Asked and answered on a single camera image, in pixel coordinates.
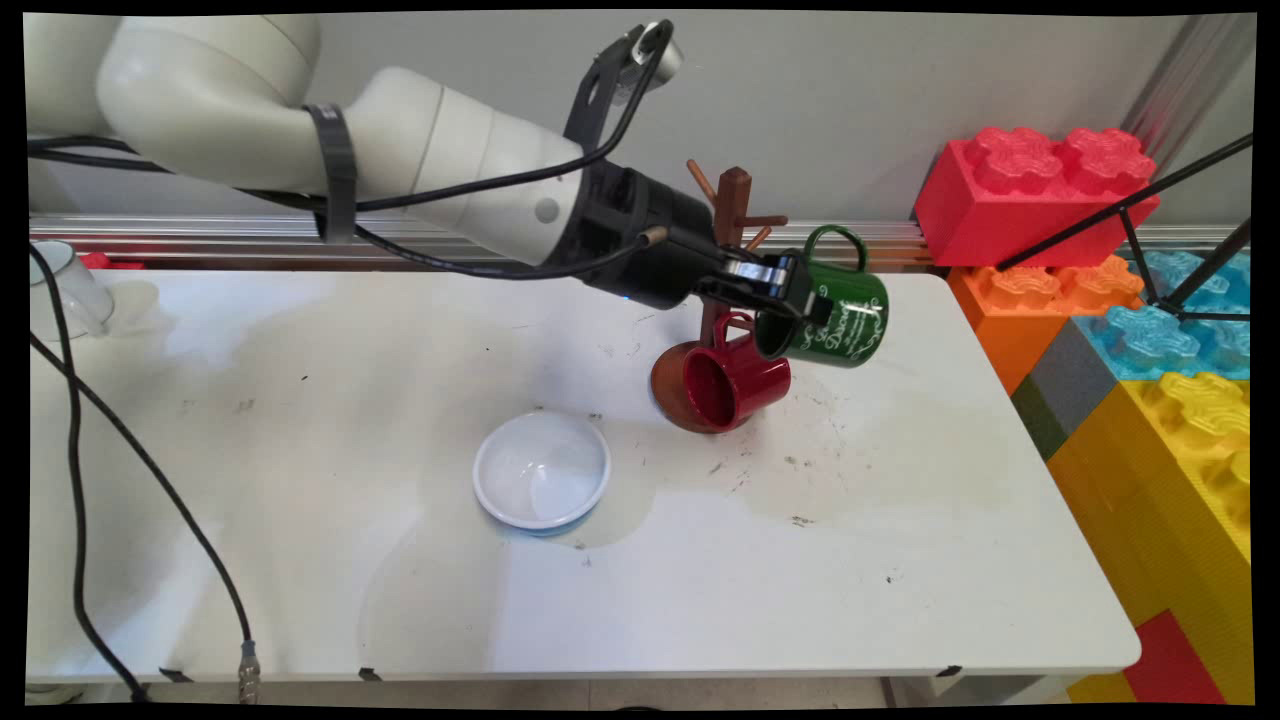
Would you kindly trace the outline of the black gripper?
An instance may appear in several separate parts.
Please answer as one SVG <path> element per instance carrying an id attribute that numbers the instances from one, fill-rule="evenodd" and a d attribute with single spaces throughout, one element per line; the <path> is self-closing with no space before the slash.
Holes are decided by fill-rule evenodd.
<path id="1" fill-rule="evenodd" d="M 588 167 L 573 210 L 545 260 L 566 266 L 628 249 L 625 258 L 579 273 L 584 284 L 658 310 L 698 296 L 731 307 L 826 325 L 831 300 L 812 288 L 801 252 L 726 252 L 700 200 L 611 161 Z M 719 272 L 721 281 L 704 281 Z"/>

